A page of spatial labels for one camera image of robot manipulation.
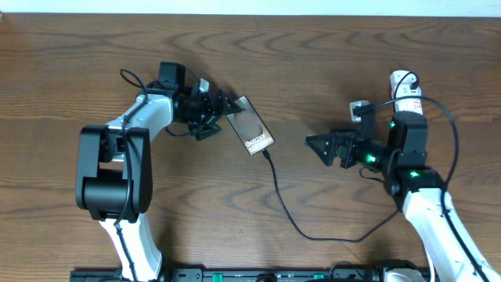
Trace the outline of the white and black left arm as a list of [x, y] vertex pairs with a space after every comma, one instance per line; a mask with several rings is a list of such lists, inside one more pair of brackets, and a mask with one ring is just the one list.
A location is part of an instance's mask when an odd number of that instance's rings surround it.
[[188, 86], [192, 71], [180, 63], [160, 63], [158, 78], [148, 84], [130, 70], [119, 73], [139, 93], [116, 119], [82, 128], [75, 200], [113, 241], [122, 279], [156, 281], [163, 257], [146, 214], [153, 195], [151, 143], [171, 123], [187, 125], [196, 140], [206, 139], [220, 132], [219, 118], [242, 108], [226, 92], [213, 92], [205, 79]]

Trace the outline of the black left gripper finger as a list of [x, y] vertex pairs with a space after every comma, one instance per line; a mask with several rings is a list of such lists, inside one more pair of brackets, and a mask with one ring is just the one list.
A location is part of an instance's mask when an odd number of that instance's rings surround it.
[[218, 105], [221, 113], [224, 115], [237, 114], [243, 111], [243, 108], [232, 100], [223, 90], [218, 92]]
[[195, 138], [197, 141], [201, 141], [208, 137], [218, 134], [221, 131], [221, 127], [213, 122], [206, 123], [203, 125], [198, 125], [195, 128]]

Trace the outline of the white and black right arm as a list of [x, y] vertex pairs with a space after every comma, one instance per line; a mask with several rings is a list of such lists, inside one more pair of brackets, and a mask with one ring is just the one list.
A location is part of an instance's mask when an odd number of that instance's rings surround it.
[[384, 178], [384, 189], [419, 234], [442, 281], [498, 281], [500, 275], [482, 255], [453, 206], [445, 180], [427, 166], [427, 121], [422, 114], [393, 115], [386, 143], [359, 130], [307, 136], [305, 142], [331, 166], [365, 165]]

